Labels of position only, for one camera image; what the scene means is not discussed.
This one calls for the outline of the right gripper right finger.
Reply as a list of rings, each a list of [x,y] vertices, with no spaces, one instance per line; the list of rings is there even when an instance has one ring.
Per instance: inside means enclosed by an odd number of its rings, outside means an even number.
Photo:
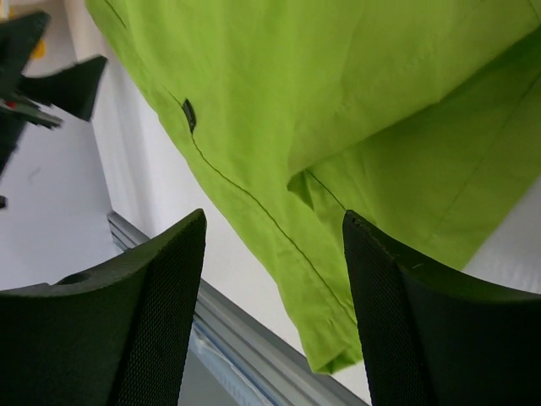
[[[354,211],[342,234],[373,404],[539,404],[538,294],[445,266]]]

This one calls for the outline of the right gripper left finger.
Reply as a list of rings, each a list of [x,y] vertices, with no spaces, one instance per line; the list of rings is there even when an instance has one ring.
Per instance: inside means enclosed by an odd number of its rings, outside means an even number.
[[[196,210],[58,283],[2,291],[2,404],[177,404],[205,239]]]

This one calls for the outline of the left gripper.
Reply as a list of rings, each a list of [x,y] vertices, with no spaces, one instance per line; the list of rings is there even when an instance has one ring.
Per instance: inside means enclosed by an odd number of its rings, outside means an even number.
[[[18,90],[23,95],[13,93],[1,97],[1,174],[17,149],[26,124],[47,129],[63,124],[61,118],[43,112],[34,102],[59,107],[86,122],[93,115],[96,94],[108,62],[102,55],[48,76],[22,76],[19,80],[50,19],[50,14],[35,11],[1,23],[1,91],[13,91],[19,82]]]

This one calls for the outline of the lime green shorts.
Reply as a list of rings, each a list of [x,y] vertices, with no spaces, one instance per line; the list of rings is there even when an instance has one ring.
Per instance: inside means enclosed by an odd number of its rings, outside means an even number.
[[[352,210],[457,270],[540,174],[537,1],[89,1],[311,369],[362,359]]]

